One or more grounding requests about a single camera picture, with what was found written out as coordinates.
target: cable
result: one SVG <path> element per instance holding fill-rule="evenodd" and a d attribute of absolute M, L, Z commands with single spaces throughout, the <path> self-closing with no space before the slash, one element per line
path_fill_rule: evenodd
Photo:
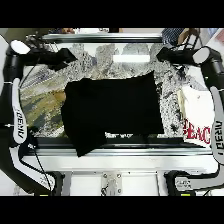
<path fill-rule="evenodd" d="M 210 190 L 206 191 L 202 196 L 206 196 Z"/>
<path fill-rule="evenodd" d="M 41 163 L 40 163 L 40 160 L 39 160 L 39 158 L 38 158 L 38 156 L 37 156 L 36 148 L 34 148 L 33 151 L 34 151 L 34 155 L 35 155 L 36 158 L 37 158 L 37 162 L 38 162 L 39 165 L 40 165 L 40 168 L 41 168 L 41 170 L 42 170 L 42 173 L 44 174 L 44 176 L 45 176 L 45 178 L 46 178 L 46 180 L 47 180 L 48 186 L 49 186 L 49 188 L 50 188 L 51 196 L 52 196 L 51 185 L 50 185 L 49 179 L 47 178 L 47 174 L 46 174 L 46 172 L 44 171 L 44 169 L 43 169 L 43 167 L 42 167 L 42 165 L 41 165 Z"/>
<path fill-rule="evenodd" d="M 39 62 L 40 58 L 37 59 L 37 63 L 30 69 L 30 71 L 28 72 L 27 76 L 24 77 L 23 80 L 21 80 L 21 83 L 19 85 L 19 88 L 22 87 L 22 85 L 24 84 L 24 82 L 27 80 L 28 76 L 30 75 L 30 73 L 33 71 L 33 69 L 37 66 L 38 62 Z"/>

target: robotic arm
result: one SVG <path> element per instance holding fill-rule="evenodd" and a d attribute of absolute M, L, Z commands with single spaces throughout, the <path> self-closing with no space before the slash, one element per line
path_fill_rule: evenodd
<path fill-rule="evenodd" d="M 38 147 L 20 107 L 19 84 L 24 66 L 47 64 L 50 69 L 59 70 L 74 60 L 68 49 L 62 48 L 57 53 L 30 49 L 16 40 L 6 51 L 4 83 L 0 90 L 0 169 L 27 193 L 60 195 L 63 175 L 43 173 L 22 160 L 25 151 Z"/>
<path fill-rule="evenodd" d="M 215 109 L 215 120 L 211 131 L 211 149 L 218 162 L 218 170 L 212 174 L 190 175 L 185 171 L 170 171 L 165 174 L 168 194 L 193 194 L 200 190 L 224 187 L 224 68 L 219 52 L 203 47 L 199 50 L 172 51 L 163 48 L 158 60 L 175 64 L 200 66 L 205 84 L 210 90 Z"/>

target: metal latch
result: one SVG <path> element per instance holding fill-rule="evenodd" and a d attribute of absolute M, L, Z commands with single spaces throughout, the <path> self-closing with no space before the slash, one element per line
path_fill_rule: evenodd
<path fill-rule="evenodd" d="M 122 193 L 122 176 L 120 172 L 103 172 L 101 196 L 119 196 Z"/>

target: marble-patterned surface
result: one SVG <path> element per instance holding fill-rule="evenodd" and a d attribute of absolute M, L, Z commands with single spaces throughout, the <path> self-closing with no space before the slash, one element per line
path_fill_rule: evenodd
<path fill-rule="evenodd" d="M 36 126 L 39 137 L 65 136 L 60 108 L 65 100 L 64 88 L 69 81 L 82 78 L 125 79 L 145 75 L 154 70 L 164 134 L 158 137 L 182 137 L 182 121 L 176 91 L 187 84 L 204 90 L 191 76 L 181 80 L 168 62 L 159 62 L 157 53 L 162 44 L 83 44 L 76 43 L 70 51 L 78 58 L 63 70 L 51 71 L 38 66 L 21 88 L 23 111 L 30 126 Z M 150 55 L 147 63 L 115 63 L 113 55 Z"/>

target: black cable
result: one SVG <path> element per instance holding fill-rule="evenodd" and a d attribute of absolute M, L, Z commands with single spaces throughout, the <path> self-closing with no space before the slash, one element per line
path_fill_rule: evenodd
<path fill-rule="evenodd" d="M 24 82 L 27 80 L 28 76 L 30 75 L 30 73 L 33 71 L 33 69 L 37 66 L 38 62 L 39 62 L 40 58 L 37 59 L 37 63 L 33 66 L 33 68 L 30 69 L 30 71 L 28 72 L 27 76 L 24 77 L 23 80 L 21 80 L 21 83 L 19 85 L 19 88 L 22 87 L 22 85 L 24 84 Z"/>
<path fill-rule="evenodd" d="M 41 170 L 42 170 L 42 173 L 44 174 L 44 176 L 45 176 L 45 178 L 46 178 L 46 180 L 47 180 L 48 186 L 49 186 L 49 188 L 50 188 L 51 196 L 52 196 L 51 185 L 50 185 L 49 179 L 47 178 L 47 174 L 46 174 L 46 172 L 44 171 L 44 169 L 43 169 L 43 167 L 42 167 L 42 165 L 41 165 L 41 163 L 40 163 L 40 160 L 39 160 L 39 158 L 38 158 L 38 156 L 37 156 L 36 148 L 34 148 L 33 151 L 34 151 L 34 155 L 35 155 L 36 158 L 37 158 L 37 162 L 38 162 L 39 165 L 40 165 L 40 168 L 41 168 Z"/>
<path fill-rule="evenodd" d="M 206 191 L 202 196 L 206 196 L 210 190 Z"/>

